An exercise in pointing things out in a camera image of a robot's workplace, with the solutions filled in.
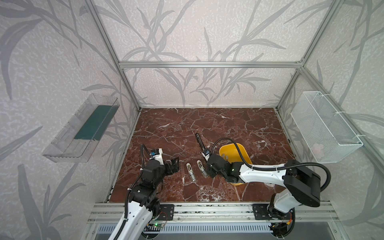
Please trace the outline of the white mini stapler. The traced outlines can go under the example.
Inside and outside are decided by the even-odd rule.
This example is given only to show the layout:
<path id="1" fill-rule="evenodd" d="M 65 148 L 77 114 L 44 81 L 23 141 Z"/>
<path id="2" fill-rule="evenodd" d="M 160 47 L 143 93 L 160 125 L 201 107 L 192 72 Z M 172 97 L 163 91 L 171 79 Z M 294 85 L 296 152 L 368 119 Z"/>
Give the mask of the white mini stapler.
<path id="1" fill-rule="evenodd" d="M 190 175 L 190 177 L 191 177 L 192 182 L 195 182 L 195 181 L 196 181 L 196 176 L 195 176 L 195 174 L 194 174 L 194 171 L 193 171 L 193 169 L 192 169 L 191 164 L 190 164 L 190 163 L 187 163 L 187 164 L 186 164 L 186 167 L 187 167 L 187 170 L 188 170 L 188 173 L 189 173 L 189 175 Z"/>
<path id="2" fill-rule="evenodd" d="M 207 174 L 207 172 L 205 171 L 205 168 L 204 168 L 204 166 L 203 166 L 203 163 L 202 163 L 200 160 L 197 160 L 197 164 L 198 164 L 198 167 L 199 167 L 199 169 L 200 169 L 202 175 L 203 175 L 205 178 L 207 178 L 207 177 L 208 177 L 208 174 Z"/>

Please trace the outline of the black stapler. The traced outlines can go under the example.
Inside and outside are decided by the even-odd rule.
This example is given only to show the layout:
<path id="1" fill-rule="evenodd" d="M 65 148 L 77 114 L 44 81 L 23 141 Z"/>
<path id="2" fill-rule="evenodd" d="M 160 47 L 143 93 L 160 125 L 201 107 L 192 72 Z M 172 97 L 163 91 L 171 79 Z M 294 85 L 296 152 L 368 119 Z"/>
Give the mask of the black stapler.
<path id="1" fill-rule="evenodd" d="M 203 151 L 206 147 L 205 147 L 205 145 L 204 145 L 204 143 L 203 143 L 203 141 L 202 141 L 200 135 L 199 135 L 198 133 L 196 133 L 195 136 L 196 136 L 196 139 L 197 139 L 197 141 L 198 141 L 198 144 L 199 144 L 200 148 L 201 148 L 202 151 Z"/>

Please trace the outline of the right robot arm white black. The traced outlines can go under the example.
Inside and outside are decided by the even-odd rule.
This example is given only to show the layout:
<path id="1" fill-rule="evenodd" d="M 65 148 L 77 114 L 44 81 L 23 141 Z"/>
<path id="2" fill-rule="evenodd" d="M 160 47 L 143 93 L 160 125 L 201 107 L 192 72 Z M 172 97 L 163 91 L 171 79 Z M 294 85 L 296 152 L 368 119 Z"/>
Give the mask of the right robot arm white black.
<path id="1" fill-rule="evenodd" d="M 305 205 L 320 206 L 321 177 L 295 160 L 276 166 L 230 163 L 221 156 L 212 154 L 207 161 L 207 173 L 211 178 L 219 175 L 231 184 L 267 183 L 282 186 L 282 192 L 272 196 L 270 213 L 288 213 Z"/>

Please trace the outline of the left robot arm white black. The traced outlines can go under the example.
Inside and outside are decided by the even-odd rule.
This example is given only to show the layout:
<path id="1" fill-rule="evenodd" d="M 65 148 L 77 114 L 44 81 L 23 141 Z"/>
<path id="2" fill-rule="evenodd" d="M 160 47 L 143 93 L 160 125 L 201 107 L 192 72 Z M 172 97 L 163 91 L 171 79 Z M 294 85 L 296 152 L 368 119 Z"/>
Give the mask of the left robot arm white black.
<path id="1" fill-rule="evenodd" d="M 110 235 L 110 240 L 137 240 L 147 224 L 160 214 L 157 188 L 166 176 L 179 171 L 180 158 L 165 163 L 159 157 L 148 160 L 133 186 L 128 189 L 124 213 Z"/>

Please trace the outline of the yellow plastic tray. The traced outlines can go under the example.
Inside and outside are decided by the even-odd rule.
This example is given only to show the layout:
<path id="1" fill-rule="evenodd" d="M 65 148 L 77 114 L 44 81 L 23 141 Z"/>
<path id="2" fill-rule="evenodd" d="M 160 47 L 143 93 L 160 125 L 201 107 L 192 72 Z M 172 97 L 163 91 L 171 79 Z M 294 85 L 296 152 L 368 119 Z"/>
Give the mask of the yellow plastic tray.
<path id="1" fill-rule="evenodd" d="M 234 144 L 227 144 L 219 149 L 220 156 L 224 159 L 220 163 L 219 175 L 222 176 L 226 182 L 230 183 L 233 186 L 243 185 L 245 182 L 240 178 L 240 168 L 248 167 L 252 165 L 252 161 L 245 150 L 244 146 L 240 143 L 237 143 L 238 148 L 243 156 L 243 159 L 247 164 L 242 160 L 238 149 Z"/>

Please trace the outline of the green circuit board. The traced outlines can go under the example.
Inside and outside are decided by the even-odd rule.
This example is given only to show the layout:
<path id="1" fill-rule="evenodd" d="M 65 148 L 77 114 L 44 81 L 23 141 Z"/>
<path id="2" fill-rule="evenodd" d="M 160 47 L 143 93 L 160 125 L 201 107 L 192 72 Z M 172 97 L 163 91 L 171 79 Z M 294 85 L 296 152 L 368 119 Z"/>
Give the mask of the green circuit board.
<path id="1" fill-rule="evenodd" d="M 149 223 L 145 226 L 144 231 L 145 232 L 160 232 L 164 227 L 166 226 L 166 223 Z"/>

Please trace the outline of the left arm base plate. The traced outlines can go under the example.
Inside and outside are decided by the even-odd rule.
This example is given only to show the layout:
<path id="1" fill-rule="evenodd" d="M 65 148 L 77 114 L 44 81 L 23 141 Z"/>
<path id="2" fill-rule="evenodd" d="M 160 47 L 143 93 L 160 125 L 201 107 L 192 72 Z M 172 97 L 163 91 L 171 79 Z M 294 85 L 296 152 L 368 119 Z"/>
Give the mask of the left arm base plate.
<path id="1" fill-rule="evenodd" d="M 159 215 L 156 221 L 172 221 L 174 218 L 175 205 L 174 204 L 160 204 Z"/>

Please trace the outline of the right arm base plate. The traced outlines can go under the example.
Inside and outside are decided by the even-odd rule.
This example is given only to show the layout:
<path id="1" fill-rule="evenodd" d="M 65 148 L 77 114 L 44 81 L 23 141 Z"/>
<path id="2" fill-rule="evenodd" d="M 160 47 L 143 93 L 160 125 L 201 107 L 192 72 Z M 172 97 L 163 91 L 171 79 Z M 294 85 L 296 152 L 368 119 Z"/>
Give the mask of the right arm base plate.
<path id="1" fill-rule="evenodd" d="M 252 205 L 253 214 L 255 217 L 255 220 L 277 220 L 277 221 L 284 221 L 284 220 L 290 220 L 291 214 L 293 212 L 293 209 L 291 209 L 287 213 L 280 212 L 278 210 L 273 209 L 270 207 L 270 204 L 253 204 Z"/>

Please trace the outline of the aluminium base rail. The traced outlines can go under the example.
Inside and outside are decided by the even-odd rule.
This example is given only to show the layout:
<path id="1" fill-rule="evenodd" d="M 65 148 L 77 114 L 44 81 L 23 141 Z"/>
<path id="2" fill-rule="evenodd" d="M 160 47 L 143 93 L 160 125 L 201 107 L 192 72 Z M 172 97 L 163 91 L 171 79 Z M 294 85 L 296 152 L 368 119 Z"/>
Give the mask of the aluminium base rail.
<path id="1" fill-rule="evenodd" d="M 167 223 L 251 223 L 274 222 L 255 220 L 252 205 L 256 202 L 175 202 L 174 218 Z M 123 215 L 124 204 L 95 204 L 88 224 L 116 224 Z M 298 206 L 296 222 L 339 222 L 340 219 L 330 202 L 320 207 Z"/>

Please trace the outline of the clear plastic wall bin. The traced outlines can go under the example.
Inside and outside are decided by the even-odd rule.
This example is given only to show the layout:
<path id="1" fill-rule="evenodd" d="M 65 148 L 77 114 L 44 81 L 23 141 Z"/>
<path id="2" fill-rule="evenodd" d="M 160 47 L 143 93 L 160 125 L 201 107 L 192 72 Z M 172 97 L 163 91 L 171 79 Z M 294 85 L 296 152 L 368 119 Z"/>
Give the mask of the clear plastic wall bin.
<path id="1" fill-rule="evenodd" d="M 90 94 L 43 151 L 55 163 L 86 163 L 117 113 L 117 97 Z"/>

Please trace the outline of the aluminium frame crossbar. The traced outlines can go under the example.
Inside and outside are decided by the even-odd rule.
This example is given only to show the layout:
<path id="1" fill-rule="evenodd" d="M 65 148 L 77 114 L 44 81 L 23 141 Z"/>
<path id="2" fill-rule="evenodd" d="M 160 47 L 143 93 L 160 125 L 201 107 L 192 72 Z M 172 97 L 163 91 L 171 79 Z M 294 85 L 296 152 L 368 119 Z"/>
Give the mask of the aluminium frame crossbar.
<path id="1" fill-rule="evenodd" d="M 288 68 L 297 69 L 300 62 L 120 62 L 121 69 L 131 68 Z"/>

